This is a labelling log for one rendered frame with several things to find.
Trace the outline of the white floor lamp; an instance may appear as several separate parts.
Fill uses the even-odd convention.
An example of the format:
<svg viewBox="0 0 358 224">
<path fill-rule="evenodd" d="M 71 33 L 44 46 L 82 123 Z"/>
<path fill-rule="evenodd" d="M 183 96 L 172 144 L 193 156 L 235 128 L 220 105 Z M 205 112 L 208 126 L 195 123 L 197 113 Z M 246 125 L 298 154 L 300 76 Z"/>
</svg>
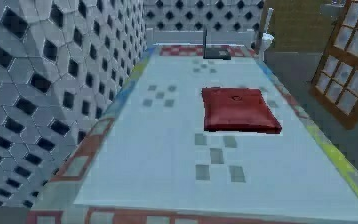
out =
<svg viewBox="0 0 358 224">
<path fill-rule="evenodd" d="M 261 36 L 261 42 L 260 42 L 260 48 L 259 48 L 259 54 L 258 54 L 261 61 L 264 60 L 264 53 L 270 47 L 270 45 L 272 44 L 272 42 L 274 40 L 274 36 L 268 33 L 268 29 L 269 29 L 273 11 L 274 11 L 273 8 L 269 8 L 267 10 L 266 21 L 265 21 L 264 30 L 263 30 L 263 33 Z"/>
</svg>

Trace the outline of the white patchwork bed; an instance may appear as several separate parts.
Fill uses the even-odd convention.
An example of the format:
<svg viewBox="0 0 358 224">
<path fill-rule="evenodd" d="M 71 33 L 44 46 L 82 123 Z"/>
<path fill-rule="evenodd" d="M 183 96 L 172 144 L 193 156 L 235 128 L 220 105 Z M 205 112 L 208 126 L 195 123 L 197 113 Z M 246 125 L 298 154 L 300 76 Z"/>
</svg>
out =
<svg viewBox="0 0 358 224">
<path fill-rule="evenodd" d="M 143 60 L 26 224 L 358 224 L 358 171 L 262 61 L 206 60 L 201 39 L 148 31 Z M 259 89 L 281 133 L 205 131 L 211 86 Z"/>
</svg>

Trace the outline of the red pillow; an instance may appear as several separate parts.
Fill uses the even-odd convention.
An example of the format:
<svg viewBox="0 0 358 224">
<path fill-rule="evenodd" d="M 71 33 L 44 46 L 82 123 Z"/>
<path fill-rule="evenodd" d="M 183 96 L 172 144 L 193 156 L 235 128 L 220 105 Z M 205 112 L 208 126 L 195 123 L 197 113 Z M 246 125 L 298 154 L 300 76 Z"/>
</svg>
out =
<svg viewBox="0 0 358 224">
<path fill-rule="evenodd" d="M 207 87 L 202 89 L 204 130 L 280 134 L 282 126 L 259 89 Z"/>
</svg>

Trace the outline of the brown framed glass door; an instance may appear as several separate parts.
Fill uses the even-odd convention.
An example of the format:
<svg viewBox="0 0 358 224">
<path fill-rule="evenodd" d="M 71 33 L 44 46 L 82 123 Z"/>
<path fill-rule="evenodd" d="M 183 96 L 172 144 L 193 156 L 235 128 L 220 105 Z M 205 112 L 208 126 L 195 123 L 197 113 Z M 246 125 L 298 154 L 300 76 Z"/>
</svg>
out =
<svg viewBox="0 0 358 224">
<path fill-rule="evenodd" d="M 335 26 L 311 81 L 310 94 L 346 129 L 358 122 L 358 0 L 340 9 Z"/>
</svg>

